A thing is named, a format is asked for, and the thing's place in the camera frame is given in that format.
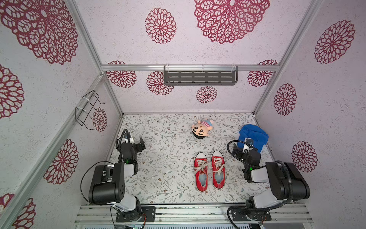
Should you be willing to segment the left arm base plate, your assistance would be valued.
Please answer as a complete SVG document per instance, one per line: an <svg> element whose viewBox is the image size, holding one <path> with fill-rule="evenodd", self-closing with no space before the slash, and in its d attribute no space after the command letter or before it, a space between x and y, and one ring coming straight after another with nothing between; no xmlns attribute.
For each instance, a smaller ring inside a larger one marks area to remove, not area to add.
<svg viewBox="0 0 366 229"><path fill-rule="evenodd" d="M132 222L154 222L156 207L138 207L136 210L129 212L118 211L116 222L132 223Z"/></svg>

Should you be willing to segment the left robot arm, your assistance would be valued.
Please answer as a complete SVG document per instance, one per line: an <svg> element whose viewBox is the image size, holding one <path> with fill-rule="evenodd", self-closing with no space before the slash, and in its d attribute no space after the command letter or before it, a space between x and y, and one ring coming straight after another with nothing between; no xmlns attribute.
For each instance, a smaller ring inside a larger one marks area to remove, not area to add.
<svg viewBox="0 0 366 229"><path fill-rule="evenodd" d="M140 200L125 191L125 179L138 173L138 153L145 150L142 138L139 142L116 141L119 161L95 167L88 193L88 201L94 205L110 205L123 220L138 221L143 217Z"/></svg>

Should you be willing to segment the red sneaker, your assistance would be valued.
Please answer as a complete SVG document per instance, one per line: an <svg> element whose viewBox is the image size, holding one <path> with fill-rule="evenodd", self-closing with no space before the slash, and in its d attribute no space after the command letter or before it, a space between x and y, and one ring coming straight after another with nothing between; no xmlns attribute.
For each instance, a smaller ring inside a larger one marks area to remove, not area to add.
<svg viewBox="0 0 366 229"><path fill-rule="evenodd" d="M205 192L208 187L208 159L205 153L199 152L194 158L194 175L196 188L200 192Z"/></svg>
<svg viewBox="0 0 366 229"><path fill-rule="evenodd" d="M215 150L211 156L213 170L213 186L217 189L222 189L225 186L225 159L221 151Z"/></svg>

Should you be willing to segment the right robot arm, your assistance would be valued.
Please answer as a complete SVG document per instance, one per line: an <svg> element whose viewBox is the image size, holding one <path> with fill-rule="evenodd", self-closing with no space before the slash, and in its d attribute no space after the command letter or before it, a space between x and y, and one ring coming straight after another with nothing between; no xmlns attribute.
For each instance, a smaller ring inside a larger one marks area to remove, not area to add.
<svg viewBox="0 0 366 229"><path fill-rule="evenodd" d="M243 163L244 178L249 183L269 183L269 189L246 201L243 211L248 215L266 215L291 201L308 199L310 187L294 163L266 162L260 166L261 154L253 144L233 140L227 151Z"/></svg>

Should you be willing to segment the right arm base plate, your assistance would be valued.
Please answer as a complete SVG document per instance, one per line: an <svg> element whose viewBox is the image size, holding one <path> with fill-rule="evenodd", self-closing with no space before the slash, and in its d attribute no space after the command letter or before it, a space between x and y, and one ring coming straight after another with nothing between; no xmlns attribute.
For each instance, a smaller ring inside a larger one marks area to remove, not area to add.
<svg viewBox="0 0 366 229"><path fill-rule="evenodd" d="M234 221L271 221L268 208L251 209L244 206L232 206L229 211Z"/></svg>

